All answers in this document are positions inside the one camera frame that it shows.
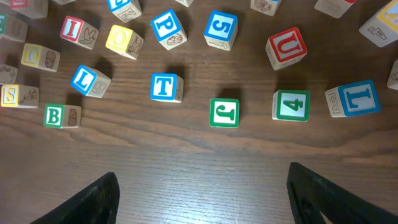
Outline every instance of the red border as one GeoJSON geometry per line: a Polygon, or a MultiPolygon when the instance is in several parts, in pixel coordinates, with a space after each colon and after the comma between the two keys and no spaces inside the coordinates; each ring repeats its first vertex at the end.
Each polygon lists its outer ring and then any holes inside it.
{"type": "Polygon", "coordinates": [[[269,41],[271,42],[272,49],[273,49],[274,52],[275,52],[275,55],[276,55],[276,57],[277,57],[277,59],[278,59],[278,62],[285,62],[285,61],[287,61],[287,60],[290,60],[290,59],[292,59],[292,58],[295,58],[295,57],[298,57],[298,56],[300,56],[300,55],[303,55],[303,54],[306,54],[306,53],[307,53],[307,47],[305,46],[303,37],[301,36],[300,31],[299,31],[299,28],[297,28],[297,27],[293,27],[293,28],[290,28],[290,29],[285,30],[285,31],[283,31],[283,32],[280,32],[280,33],[278,33],[278,34],[275,34],[275,35],[273,35],[272,37],[269,38],[269,41]],[[284,35],[284,34],[287,34],[287,33],[289,33],[289,32],[292,32],[292,31],[294,31],[294,32],[296,33],[297,38],[298,38],[298,41],[300,42],[300,44],[301,44],[301,46],[302,46],[302,48],[303,48],[303,51],[302,51],[302,52],[299,52],[299,53],[297,53],[297,54],[295,54],[295,55],[291,55],[291,56],[289,56],[289,57],[287,57],[287,58],[284,58],[284,59],[282,60],[282,59],[280,59],[278,50],[277,50],[277,48],[276,48],[276,46],[275,46],[274,39],[277,38],[277,37],[280,37],[280,36],[282,36],[282,35],[284,35]]]}
{"type": "Polygon", "coordinates": [[[79,35],[80,35],[80,32],[81,32],[81,29],[83,28],[83,24],[84,24],[84,21],[81,20],[81,19],[77,19],[77,18],[72,17],[72,16],[66,16],[65,20],[63,21],[63,25],[62,25],[60,37],[61,37],[61,38],[64,38],[64,39],[67,39],[67,40],[70,40],[70,41],[73,41],[73,42],[76,42],[76,41],[79,39],[79,35]],[[65,26],[67,25],[67,20],[68,20],[68,19],[81,22],[81,26],[80,26],[80,28],[79,28],[79,31],[78,31],[77,36],[76,36],[75,39],[72,38],[72,37],[69,37],[69,36],[67,36],[67,35],[63,35],[63,34],[62,34],[62,33],[63,33],[63,30],[64,30],[64,28],[65,28],[65,26]]]}

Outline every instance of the alphabet block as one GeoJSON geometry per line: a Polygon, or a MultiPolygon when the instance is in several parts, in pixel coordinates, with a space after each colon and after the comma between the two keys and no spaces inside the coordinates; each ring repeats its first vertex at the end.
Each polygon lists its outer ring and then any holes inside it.
{"type": "Polygon", "coordinates": [[[25,44],[21,64],[50,72],[56,72],[61,54],[37,44],[25,44]]]}
{"type": "Polygon", "coordinates": [[[278,90],[272,101],[272,119],[307,122],[310,113],[310,92],[278,90]]]}
{"type": "Polygon", "coordinates": [[[70,84],[85,96],[102,98],[111,81],[110,78],[100,71],[80,65],[70,84]]]}
{"type": "Polygon", "coordinates": [[[43,124],[47,128],[79,128],[81,107],[47,103],[43,124]]]}
{"type": "Polygon", "coordinates": [[[342,118],[381,110],[372,80],[342,85],[325,92],[332,117],[342,118]]]}
{"type": "Polygon", "coordinates": [[[231,50],[238,33],[238,18],[225,12],[213,11],[205,30],[209,46],[231,50]]]}
{"type": "Polygon", "coordinates": [[[239,126],[239,100],[211,99],[210,126],[214,128],[237,128],[239,126]]]}
{"type": "Polygon", "coordinates": [[[163,102],[181,103],[184,80],[176,74],[152,74],[150,99],[163,102]]]}
{"type": "Polygon", "coordinates": [[[31,19],[46,18],[49,0],[11,0],[10,7],[31,19]]]}
{"type": "Polygon", "coordinates": [[[142,15],[138,0],[108,0],[109,10],[123,22],[129,22],[142,15]]]}
{"type": "Polygon", "coordinates": [[[0,13],[0,38],[25,42],[28,25],[10,15],[0,13]]]}
{"type": "Polygon", "coordinates": [[[39,88],[25,85],[3,85],[1,106],[11,108],[37,108],[39,88]]]}
{"type": "Polygon", "coordinates": [[[293,27],[268,38],[266,51],[272,68],[278,70],[301,61],[307,47],[299,29],[293,27]]]}
{"type": "Polygon", "coordinates": [[[151,20],[157,41],[167,50],[185,43],[188,38],[181,23],[172,9],[151,20]]]}
{"type": "Polygon", "coordinates": [[[93,50],[100,31],[87,22],[67,16],[60,37],[81,47],[93,50]]]}
{"type": "Polygon", "coordinates": [[[137,60],[144,39],[131,29],[113,25],[106,47],[119,55],[137,60]]]}

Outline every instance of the green border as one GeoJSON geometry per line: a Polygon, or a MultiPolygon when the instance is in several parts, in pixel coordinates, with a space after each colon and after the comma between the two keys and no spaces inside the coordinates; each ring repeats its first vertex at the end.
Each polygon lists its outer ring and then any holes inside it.
{"type": "Polygon", "coordinates": [[[62,124],[63,124],[63,112],[64,112],[64,107],[63,107],[63,105],[56,105],[56,104],[51,104],[51,103],[47,103],[46,105],[45,105],[45,109],[44,109],[44,119],[43,119],[43,125],[45,126],[45,127],[47,127],[47,128],[62,128],[62,124]],[[45,119],[46,119],[46,117],[47,117],[47,108],[48,107],[55,107],[55,108],[61,108],[62,110],[61,110],[61,123],[60,123],[60,125],[52,125],[52,124],[47,124],[46,122],[45,122],[45,119]]]}
{"type": "Polygon", "coordinates": [[[237,99],[221,99],[215,98],[210,101],[210,127],[214,128],[237,128],[239,126],[239,100],[237,99]],[[215,102],[233,102],[236,103],[236,121],[234,124],[224,124],[224,123],[216,123],[214,122],[214,107],[215,102]]]}
{"type": "Polygon", "coordinates": [[[310,112],[310,92],[306,90],[279,90],[278,91],[278,102],[277,102],[277,111],[276,111],[276,118],[281,120],[288,120],[288,121],[308,121],[308,114],[310,112]],[[286,116],[280,115],[280,105],[282,103],[282,93],[291,93],[291,94],[300,94],[305,95],[305,111],[304,117],[296,117],[296,116],[286,116]]]}

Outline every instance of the wood grain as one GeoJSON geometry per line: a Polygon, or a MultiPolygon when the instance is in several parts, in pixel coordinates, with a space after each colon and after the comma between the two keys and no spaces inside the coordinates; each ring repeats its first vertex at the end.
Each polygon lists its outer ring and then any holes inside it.
{"type": "MultiPolygon", "coordinates": [[[[0,108],[0,223],[28,223],[108,171],[121,186],[118,223],[293,223],[285,188],[297,161],[352,193],[398,214],[398,94],[386,87],[398,42],[379,48],[359,27],[388,0],[358,0],[341,18],[314,10],[315,1],[284,0],[274,17],[249,1],[140,0],[143,15],[124,24],[106,1],[50,2],[49,17],[30,20],[27,42],[61,52],[57,73],[19,64],[23,43],[0,40],[0,63],[19,67],[17,83],[40,88],[40,108],[0,108]],[[174,9],[188,42],[166,51],[150,20],[174,9]],[[207,46],[212,10],[238,16],[232,51],[207,46]],[[100,30],[94,50],[62,40],[66,15],[100,30]],[[145,39],[134,61],[106,49],[111,26],[145,39]],[[297,26],[308,47],[298,64],[273,71],[267,38],[297,26]],[[104,98],[82,97],[69,82],[79,64],[112,78],[104,98]],[[184,78],[181,104],[149,99],[150,76],[184,78]],[[382,111],[333,119],[325,90],[372,79],[382,111]],[[278,89],[309,90],[307,123],[271,119],[278,89]],[[241,102],[238,129],[209,127],[210,99],[241,102]],[[43,127],[46,103],[83,108],[81,128],[43,127]]],[[[5,5],[1,12],[16,15],[5,5]]]]}

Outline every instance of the black object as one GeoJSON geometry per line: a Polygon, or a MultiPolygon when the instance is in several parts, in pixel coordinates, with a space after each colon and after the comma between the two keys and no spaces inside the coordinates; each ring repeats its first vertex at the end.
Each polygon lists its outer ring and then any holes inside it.
{"type": "Polygon", "coordinates": [[[115,224],[119,198],[118,179],[108,172],[32,224],[115,224]]]}
{"type": "Polygon", "coordinates": [[[349,193],[303,165],[292,162],[287,191],[295,224],[398,224],[395,215],[349,193]]]}

